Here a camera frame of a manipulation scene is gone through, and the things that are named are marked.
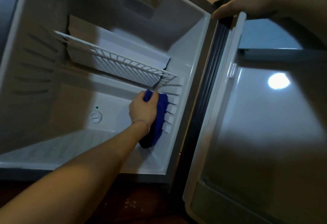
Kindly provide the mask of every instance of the wire shelf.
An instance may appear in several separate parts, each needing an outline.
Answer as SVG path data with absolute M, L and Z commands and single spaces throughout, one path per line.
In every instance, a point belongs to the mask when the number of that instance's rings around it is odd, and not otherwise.
M 67 50 L 73 62 L 147 86 L 153 86 L 160 80 L 167 83 L 177 78 L 173 73 L 126 58 L 67 34 L 58 31 L 51 31 L 51 34 L 68 44 Z

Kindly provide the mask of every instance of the purple cloth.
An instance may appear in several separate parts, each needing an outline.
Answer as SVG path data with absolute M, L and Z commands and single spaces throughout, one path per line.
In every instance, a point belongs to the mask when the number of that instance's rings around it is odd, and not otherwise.
M 152 91 L 147 90 L 144 95 L 144 101 L 148 102 L 151 99 L 152 94 Z M 165 122 L 165 114 L 168 104 L 168 96 L 166 94 L 159 94 L 156 120 L 151 125 L 149 134 L 143 137 L 139 142 L 142 148 L 150 148 L 154 146 L 159 140 L 162 134 L 162 126 Z

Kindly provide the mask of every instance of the mini fridge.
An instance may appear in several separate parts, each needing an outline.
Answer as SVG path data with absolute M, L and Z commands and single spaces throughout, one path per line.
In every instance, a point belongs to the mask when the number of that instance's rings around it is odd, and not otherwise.
M 206 0 L 0 0 L 0 179 L 36 180 L 168 95 L 118 180 L 170 183 L 199 223 L 325 223 L 324 45 Z

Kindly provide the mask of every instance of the black rubber seal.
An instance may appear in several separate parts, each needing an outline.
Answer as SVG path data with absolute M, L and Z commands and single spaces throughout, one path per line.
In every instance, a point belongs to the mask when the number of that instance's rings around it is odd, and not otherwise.
M 18 0 L 0 0 L 0 63 L 7 44 L 17 1 Z
M 229 1 L 231 0 L 219 1 L 219 4 L 225 4 Z M 184 202 L 182 200 L 183 192 L 193 160 L 194 151 L 198 142 L 203 119 L 207 111 L 210 95 L 214 86 L 215 78 L 217 76 L 220 60 L 223 55 L 228 33 L 231 28 L 232 20 L 233 17 L 224 18 L 221 19 L 217 25 L 210 56 L 208 58 L 207 66 L 204 72 L 203 81 L 193 110 L 193 115 L 185 137 L 180 160 L 172 185 L 172 203 L 175 205 L 175 207 L 182 208 L 183 212 L 185 211 Z

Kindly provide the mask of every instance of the forearm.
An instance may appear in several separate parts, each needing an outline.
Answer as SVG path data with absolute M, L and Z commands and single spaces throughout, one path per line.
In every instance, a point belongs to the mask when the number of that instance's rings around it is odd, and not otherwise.
M 327 45 L 327 0 L 278 0 L 277 4 Z
M 146 124 L 136 122 L 114 138 L 77 156 L 2 208 L 0 222 L 85 222 L 146 132 Z

